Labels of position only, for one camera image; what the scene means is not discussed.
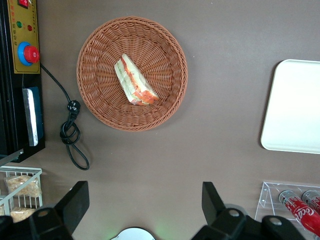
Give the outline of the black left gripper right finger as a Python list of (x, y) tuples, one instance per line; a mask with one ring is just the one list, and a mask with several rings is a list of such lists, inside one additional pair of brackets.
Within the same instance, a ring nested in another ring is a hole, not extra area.
[(260, 240), (261, 225), (240, 206), (225, 204), (212, 182), (202, 183), (202, 211), (206, 220), (193, 240)]

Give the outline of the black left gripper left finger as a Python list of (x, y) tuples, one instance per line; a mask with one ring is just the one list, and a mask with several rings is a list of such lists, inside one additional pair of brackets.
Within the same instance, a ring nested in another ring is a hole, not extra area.
[(78, 181), (53, 207), (43, 207), (29, 217), (33, 240), (72, 240), (90, 206), (89, 184)]

